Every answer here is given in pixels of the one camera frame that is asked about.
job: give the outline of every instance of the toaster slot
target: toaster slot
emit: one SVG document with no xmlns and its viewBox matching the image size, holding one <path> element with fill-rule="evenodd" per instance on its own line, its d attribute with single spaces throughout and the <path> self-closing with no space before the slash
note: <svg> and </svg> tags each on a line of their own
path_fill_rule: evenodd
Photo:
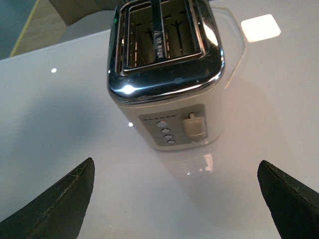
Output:
<svg viewBox="0 0 319 239">
<path fill-rule="evenodd" d="M 195 33 L 188 2 L 184 0 L 161 0 L 166 58 L 181 57 L 195 51 Z"/>
<path fill-rule="evenodd" d="M 160 67 L 203 54 L 195 3 L 191 0 L 132 1 L 121 9 L 117 72 Z"/>
<path fill-rule="evenodd" d="M 152 6 L 150 2 L 129 9 L 129 67 L 147 65 L 155 60 L 153 44 Z"/>
</svg>

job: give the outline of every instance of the toaster lever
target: toaster lever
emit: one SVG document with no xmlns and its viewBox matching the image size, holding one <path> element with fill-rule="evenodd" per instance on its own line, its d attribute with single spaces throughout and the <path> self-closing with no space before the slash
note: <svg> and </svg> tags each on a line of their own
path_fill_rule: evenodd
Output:
<svg viewBox="0 0 319 239">
<path fill-rule="evenodd" d="M 183 120 L 184 133 L 192 141 L 200 141 L 206 137 L 206 127 L 204 117 L 195 117 L 194 113 L 189 113 L 189 119 Z"/>
</svg>

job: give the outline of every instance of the chrome toaster top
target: chrome toaster top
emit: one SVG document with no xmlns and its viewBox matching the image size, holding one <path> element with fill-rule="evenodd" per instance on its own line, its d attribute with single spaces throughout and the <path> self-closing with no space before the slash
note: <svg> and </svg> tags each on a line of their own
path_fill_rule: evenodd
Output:
<svg viewBox="0 0 319 239">
<path fill-rule="evenodd" d="M 208 1 L 120 1 L 108 57 L 110 95 L 151 147 L 218 137 L 224 56 Z"/>
</svg>

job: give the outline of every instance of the toaster button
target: toaster button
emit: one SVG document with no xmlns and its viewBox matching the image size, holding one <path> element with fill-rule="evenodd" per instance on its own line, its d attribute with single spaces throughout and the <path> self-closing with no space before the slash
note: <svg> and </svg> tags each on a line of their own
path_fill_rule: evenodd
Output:
<svg viewBox="0 0 319 239">
<path fill-rule="evenodd" d="M 162 128 L 161 132 L 162 133 L 169 133 L 170 129 L 169 128 Z"/>
<path fill-rule="evenodd" d="M 174 144 L 176 141 L 175 140 L 168 140 L 167 143 L 169 144 Z"/>
<path fill-rule="evenodd" d="M 167 122 L 166 121 L 160 121 L 160 122 L 157 122 L 157 124 L 156 124 L 158 127 L 165 127 L 165 126 L 167 126 L 168 124 L 167 124 Z"/>
<path fill-rule="evenodd" d="M 173 135 L 171 135 L 171 134 L 166 134 L 166 135 L 164 136 L 164 138 L 170 139 L 170 138 L 173 138 Z"/>
</svg>

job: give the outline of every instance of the glossy surface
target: glossy surface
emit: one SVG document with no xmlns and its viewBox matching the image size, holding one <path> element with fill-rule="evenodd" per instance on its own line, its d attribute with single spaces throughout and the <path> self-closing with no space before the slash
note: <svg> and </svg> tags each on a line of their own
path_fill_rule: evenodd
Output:
<svg viewBox="0 0 319 239">
<path fill-rule="evenodd" d="M 212 4 L 237 21 L 216 15 L 222 39 L 266 14 L 282 32 L 246 42 L 206 146 L 159 152 L 128 127 L 107 93 L 108 31 L 0 61 L 0 221 L 92 157 L 79 239 L 280 238 L 257 169 L 265 159 L 319 191 L 319 2 Z"/>
</svg>

